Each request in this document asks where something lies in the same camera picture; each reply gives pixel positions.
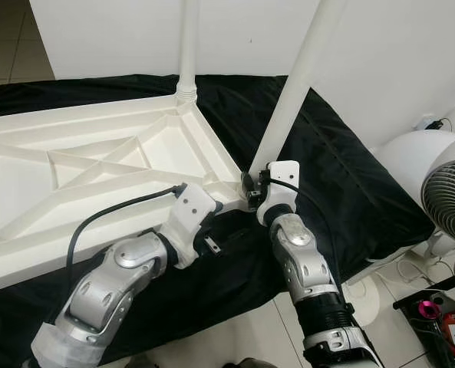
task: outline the robotic arm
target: robotic arm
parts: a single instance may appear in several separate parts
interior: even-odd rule
[[[382,367],[351,318],[351,306],[339,294],[315,236],[295,214],[298,163],[270,163],[262,172],[261,191],[249,179],[243,176],[246,199],[269,227],[304,332],[306,360],[314,368]],[[102,264],[77,284],[54,325],[41,325],[31,349],[42,368],[96,367],[134,296],[167,267],[185,268],[195,261],[193,240],[221,207],[194,184],[176,196],[169,219],[157,231],[112,245]]]
[[[193,240],[221,209],[201,187],[178,195],[159,230],[112,245],[103,263],[86,274],[53,324],[42,324],[31,344],[42,368],[94,368],[134,300],[167,267],[185,268],[198,254]]]
[[[317,241],[295,212],[297,192],[270,179],[298,187],[298,163],[278,161],[261,173],[261,192],[247,193],[256,203],[259,222],[269,227],[273,251],[282,267],[298,322],[304,332],[304,357],[314,368],[382,367],[362,329],[351,318],[353,310],[339,294]]]

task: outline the black cable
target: black cable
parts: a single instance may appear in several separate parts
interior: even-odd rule
[[[141,197],[137,197],[134,199],[130,199],[128,201],[118,203],[117,205],[112,205],[111,207],[108,207],[107,209],[103,209],[99,212],[94,213],[93,215],[89,216],[86,218],[76,229],[74,234],[72,235],[71,241],[68,245],[67,249],[67,261],[65,264],[66,268],[66,278],[64,282],[64,287],[63,287],[63,292],[62,292],[62,303],[64,303],[71,294],[71,285],[72,285],[72,266],[74,263],[74,250],[75,250],[75,245],[77,244],[77,239],[79,238],[79,235],[82,233],[82,231],[88,226],[91,222],[94,220],[100,218],[101,216],[107,215],[111,212],[117,211],[118,209],[122,209],[124,207],[128,207],[129,205],[135,205],[140,202],[145,202],[150,199],[154,199],[157,197],[164,196],[169,193],[174,193],[176,192],[180,186],[171,186],[168,189],[161,190],[160,192],[148,194],[148,195],[143,195]]]
[[[442,121],[442,120],[447,120],[449,122],[450,131],[452,132],[452,122],[450,121],[450,119],[448,117],[443,117],[442,119],[439,119],[439,121]]]

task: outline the black wire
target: black wire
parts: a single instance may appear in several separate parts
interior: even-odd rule
[[[111,212],[117,211],[118,209],[122,209],[124,207],[128,207],[129,205],[135,205],[140,202],[145,202],[150,199],[154,199],[157,197],[164,196],[169,193],[176,192],[180,187],[179,186],[171,186],[168,189],[164,189],[160,192],[148,194],[148,195],[143,195],[141,197],[137,197],[134,199],[130,199],[128,201],[118,203],[117,205],[112,205],[111,207],[108,207],[107,209],[103,209],[99,212],[94,213],[92,216],[89,216],[86,218],[76,229],[74,234],[72,235],[71,241],[68,245],[67,249],[67,261],[65,264],[66,268],[66,278],[65,278],[65,283],[62,291],[62,303],[64,303],[71,294],[71,285],[72,285],[72,266],[74,263],[74,251],[75,251],[75,245],[77,244],[77,239],[79,238],[79,235],[82,233],[82,231],[88,226],[91,222],[94,220],[100,218],[101,216],[107,215]]]
[[[345,302],[345,296],[343,295],[343,290],[341,289],[340,266],[338,264],[338,253],[336,251],[335,237],[334,237],[333,232],[331,231],[331,228],[330,228],[330,226],[328,224],[327,217],[326,217],[324,211],[322,210],[321,205],[310,194],[308,194],[307,192],[303,191],[302,189],[297,188],[296,186],[293,186],[292,184],[289,184],[287,182],[283,182],[282,180],[277,180],[277,179],[272,179],[272,178],[265,178],[265,179],[263,179],[263,181],[264,182],[271,182],[273,184],[278,184],[279,186],[284,186],[285,188],[289,188],[289,189],[297,192],[298,194],[300,194],[301,196],[306,198],[310,203],[312,203],[312,205],[321,214],[321,218],[322,218],[323,222],[325,223],[325,226],[326,226],[326,228],[328,230],[329,241],[331,243],[331,253],[333,255],[333,259],[335,260],[333,263],[334,263],[334,266],[335,266],[335,275],[334,276],[336,277],[336,287],[338,288],[338,291],[340,292],[341,298]]]
[[[450,131],[452,132],[452,123],[450,122],[450,119],[448,117],[443,117],[442,119],[439,119],[439,121],[442,121],[442,120],[447,120],[449,122]]]

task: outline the wall socket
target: wall socket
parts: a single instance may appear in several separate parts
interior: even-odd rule
[[[430,124],[432,124],[437,118],[435,115],[432,113],[426,113],[424,114],[420,122],[414,127],[415,130],[424,130],[426,127],[428,127]]]

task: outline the white wall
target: white wall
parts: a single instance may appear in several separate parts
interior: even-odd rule
[[[198,74],[287,74],[316,0],[202,0]],[[55,77],[174,74],[180,0],[31,0]],[[349,0],[315,87],[367,147],[455,105],[455,0]]]

